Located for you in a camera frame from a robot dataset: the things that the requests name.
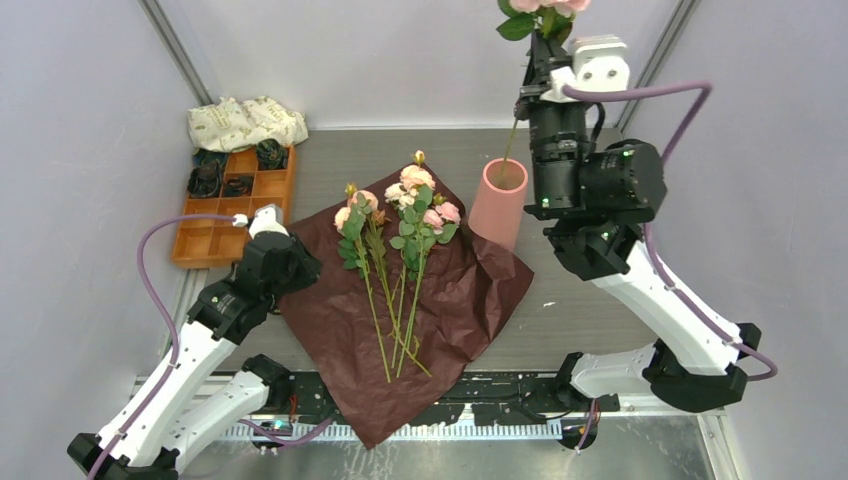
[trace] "pink rose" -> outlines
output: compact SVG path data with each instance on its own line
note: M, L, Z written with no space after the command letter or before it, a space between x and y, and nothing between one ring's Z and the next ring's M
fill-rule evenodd
M459 223L459 220L460 220L459 209L456 208L456 205L454 205L450 202L445 202L445 203L437 206L436 207L436 213L441 215L441 217L443 219L445 219L446 222L451 222L451 223L456 223L456 224Z
M565 17L574 12L582 12L589 7L592 0L539 0L543 7L554 7L556 11Z
M524 13L533 13L541 6L539 0L509 0L509 5Z
M368 205L371 205L371 208L373 208L374 210L376 210L376 209L377 209L377 207L379 207L379 206L380 206L380 202L377 200L377 196L376 196L376 195L374 195L373 193L369 192L368 190L360 190L360 191L358 191L358 192L354 193L354 194L353 194L353 196L352 196L352 197L350 197L350 198L347 200L347 206L348 206L348 207L349 207L349 206L351 206L351 205L352 205L352 204L354 204L354 203L357 203L357 204L359 203L359 201L357 200L357 198L359 197L359 194L360 194L360 193L362 194L362 196L363 196L363 197L365 197L365 202L366 202Z
M336 212L336 218L333 220L333 224L336 226L336 230L341 233L342 227L344 227L344 222L350 217L350 207L342 207Z
M436 232L437 235L442 233L442 227L445 226L445 222L442 220L442 217L440 217L433 209L424 212L424 223L433 227L433 231Z
M427 185L431 189L436 188L436 181L433 180L433 176L430 175L430 172L423 168L413 171L405 177L401 176L401 181L403 182L403 188L407 190L412 190L413 188L420 187L422 185Z

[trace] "brown wrapping paper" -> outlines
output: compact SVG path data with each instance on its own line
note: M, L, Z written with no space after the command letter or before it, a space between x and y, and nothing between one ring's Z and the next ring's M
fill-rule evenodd
M397 235L399 219L382 198L399 175L397 171L365 188L381 199L380 208L391 221L383 235L390 287L394 287L403 263L400 254L388 245L388 239ZM464 218L462 202L434 178L436 192L459 207ZM479 357L506 325L527 293L533 272L512 253L467 228L462 228L449 244L436 245L427 260L415 319L415 334L421 340L418 358L433 377L427 377L406 358L401 377L395 378L393 371L392 383L387 383L365 283L356 270L342 268L338 254L341 235L333 226L333 217L342 206L340 202L289 226L324 267L318 283L283 297L279 306L289 328L317 365L342 415L370 449L456 383L465 366ZM391 320L374 274L372 287L390 361L394 345L388 337ZM415 285L407 281L406 287L401 322L404 332Z

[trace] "orange tray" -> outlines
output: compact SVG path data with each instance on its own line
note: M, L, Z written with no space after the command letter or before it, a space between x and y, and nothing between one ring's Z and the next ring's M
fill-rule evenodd
M224 182L234 177L253 177L253 190L250 195L203 199L186 196L183 214L243 213L251 218L257 209L273 203L283 209L284 222L288 223L291 218L291 200L297 168L294 147L288 149L289 162L285 170L259 170L254 148L231 153L224 169ZM250 234L246 228L233 227L223 221L180 222L171 261L182 268L229 267L232 262L241 260L244 244L249 239Z

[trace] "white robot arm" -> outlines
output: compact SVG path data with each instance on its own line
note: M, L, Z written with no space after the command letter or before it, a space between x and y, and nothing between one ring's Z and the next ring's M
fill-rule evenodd
M234 220L236 226L248 225L243 215ZM282 408L288 401L290 372L259 355L248 359L230 384L183 414L207 377L266 319L278 298L318 279L320 263L282 226L279 207L257 210L249 231L252 239L231 276L204 288L189 310L179 333L176 365L168 355L97 435L82 433L71 442L68 454L90 478L176 479L239 419L266 406ZM169 376L159 386L166 372ZM145 401L141 414L121 432ZM116 432L120 437L113 443Z

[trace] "metal frame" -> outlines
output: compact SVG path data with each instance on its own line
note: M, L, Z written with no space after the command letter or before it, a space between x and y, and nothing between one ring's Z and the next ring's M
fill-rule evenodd
M144 12L147 13L147 17L150 19L150 23L153 24L153 28L159 33L162 43L165 44L165 47L171 54L174 64L176 64L186 83L188 83L189 89L191 89L197 102L200 105L215 103L209 94L209 90L203 83L203 78L197 72L188 52L177 36L177 32L162 9L159 0L138 0L138 3L144 9Z
M634 85L635 88L646 87L654 82L666 60L668 60L668 56L671 54L674 46L677 44L677 41L680 39L683 29L700 3L701 0L679 0L677 2L677 6L674 7L674 12L671 14L671 18L666 24L662 35L660 35L660 40L657 42L656 47L654 47L654 51L651 53L645 69L642 70L639 79ZM621 117L618 119L618 123L615 124L616 128L622 132L627 131L627 127L630 126L633 117L636 115L636 110L639 108L640 102L641 100L631 100L625 104L624 110L621 112Z

